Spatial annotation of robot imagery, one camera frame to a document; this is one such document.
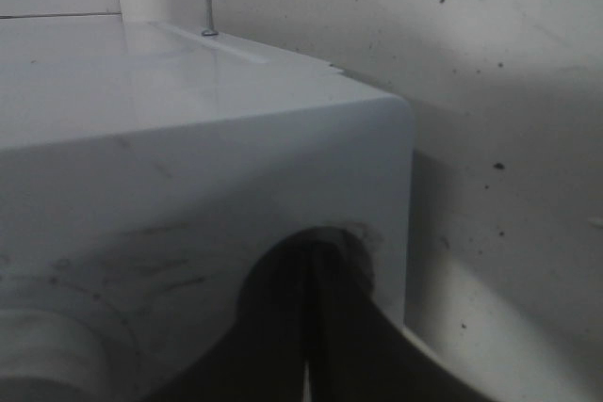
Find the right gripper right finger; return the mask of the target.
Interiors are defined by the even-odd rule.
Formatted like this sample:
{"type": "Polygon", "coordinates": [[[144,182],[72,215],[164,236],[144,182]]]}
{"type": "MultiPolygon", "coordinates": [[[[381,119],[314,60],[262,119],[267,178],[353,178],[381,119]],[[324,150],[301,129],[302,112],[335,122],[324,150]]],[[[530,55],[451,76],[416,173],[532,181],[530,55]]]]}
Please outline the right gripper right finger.
{"type": "Polygon", "coordinates": [[[315,401],[487,401],[393,325],[334,245],[309,245],[310,395],[315,401]]]}

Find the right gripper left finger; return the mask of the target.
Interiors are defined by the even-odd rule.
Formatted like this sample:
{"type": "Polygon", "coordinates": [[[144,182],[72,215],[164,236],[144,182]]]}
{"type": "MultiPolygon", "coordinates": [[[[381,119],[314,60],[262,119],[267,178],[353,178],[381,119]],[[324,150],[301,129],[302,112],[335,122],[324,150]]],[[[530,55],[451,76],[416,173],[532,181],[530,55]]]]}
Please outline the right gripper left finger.
{"type": "Polygon", "coordinates": [[[272,247],[244,281],[234,325],[150,399],[302,400],[306,270],[306,254],[297,234],[272,247]]]}

